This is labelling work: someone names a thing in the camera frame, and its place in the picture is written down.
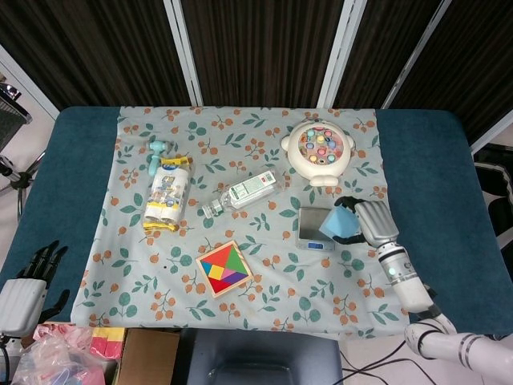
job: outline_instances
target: orange berry pattern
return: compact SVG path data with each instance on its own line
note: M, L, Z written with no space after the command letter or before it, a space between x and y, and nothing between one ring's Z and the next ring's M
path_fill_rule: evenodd
M320 253L296 247L300 207L333 207L342 196L387 203L373 112L121 108L111 180L73 307L74 320L84 326L342 332L351 338L401 333L407 317L373 249L350 245ZM338 124L355 141L336 186L310 186L281 147L282 138L297 124L315 119ZM142 226L152 182L148 167L155 155L148 142L154 140L171 144L161 156L186 156L194 165L184 217L174 233ZM203 205L267 167L279 172L284 192L206 218ZM195 260L231 240L239 245L252 279L214 299Z

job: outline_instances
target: colorful tangram piece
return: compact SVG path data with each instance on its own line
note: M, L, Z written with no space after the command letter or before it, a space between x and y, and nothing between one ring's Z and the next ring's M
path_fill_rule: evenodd
M196 261L214 298L252 278L251 270L235 241L219 246Z

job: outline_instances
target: yellow block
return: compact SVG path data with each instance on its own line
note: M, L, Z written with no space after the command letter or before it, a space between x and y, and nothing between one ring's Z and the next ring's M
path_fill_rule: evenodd
M213 279L221 280L221 276L223 275L224 267L213 265L210 269L210 273L208 273L208 276Z

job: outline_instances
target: wooden frame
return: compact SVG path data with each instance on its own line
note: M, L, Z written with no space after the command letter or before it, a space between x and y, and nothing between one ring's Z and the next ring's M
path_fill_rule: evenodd
M211 255L219 252L220 249L224 249L224 248L228 247L229 245L231 245L237 251L237 254L239 255L239 258L240 258L240 262L242 263L242 265L244 266L244 268L248 272L248 276L246 278L241 279L240 281L237 281L236 283L231 284L229 287L227 287L225 289L222 289L221 291L216 293L214 291L214 289L212 288L210 280L208 279L208 275L205 273L204 267L201 265L201 261L203 261L206 257L210 257ZM203 254L202 256L200 256L200 257L198 257L196 259L196 263L200 267L200 271L201 271L201 274L203 275L205 283L206 283L207 287L210 288L210 291L211 291L212 296L214 298L218 298L219 296L221 296L223 294L226 294L230 290L235 289L239 285L242 285L243 283L246 283L247 281L249 281L249 280L251 280L253 278L253 274L251 272L251 269L249 268L248 263L244 259L244 255L242 255L242 252L240 251L239 246L237 245L237 243L235 241L227 242L227 243L225 243L225 244L215 248L214 250L209 251L206 254Z

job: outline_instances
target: red triangle piece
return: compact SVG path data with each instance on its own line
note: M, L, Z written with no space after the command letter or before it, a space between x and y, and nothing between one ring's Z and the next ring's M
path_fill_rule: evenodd
M212 285L212 289L214 290L215 294L219 293L220 291L222 291L232 285L232 283L218 281L218 280L210 278L210 277L208 277L208 280L210 281L210 285Z
M218 265L220 267L224 267L228 258L230 257L230 249L232 245L227 245L223 249L217 250L215 253L210 254L208 257L203 258L202 262L212 263L213 265Z

